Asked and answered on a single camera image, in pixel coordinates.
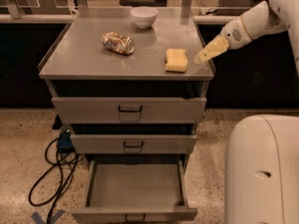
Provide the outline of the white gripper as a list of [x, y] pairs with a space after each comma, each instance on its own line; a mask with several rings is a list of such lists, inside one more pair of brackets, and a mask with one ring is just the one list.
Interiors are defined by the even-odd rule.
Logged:
[[243, 21], [240, 17], [228, 22], [221, 29], [220, 35], [216, 36], [194, 57], [197, 64], [207, 62], [230, 49], [240, 49], [250, 43]]

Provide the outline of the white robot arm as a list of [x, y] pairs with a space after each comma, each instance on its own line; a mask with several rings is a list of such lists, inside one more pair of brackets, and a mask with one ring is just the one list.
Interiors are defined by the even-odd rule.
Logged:
[[[198, 64], [263, 35], [286, 31], [299, 59], [299, 0], [266, 0], [228, 22], [194, 57]], [[299, 118], [255, 115], [231, 132], [224, 224], [299, 224]]]

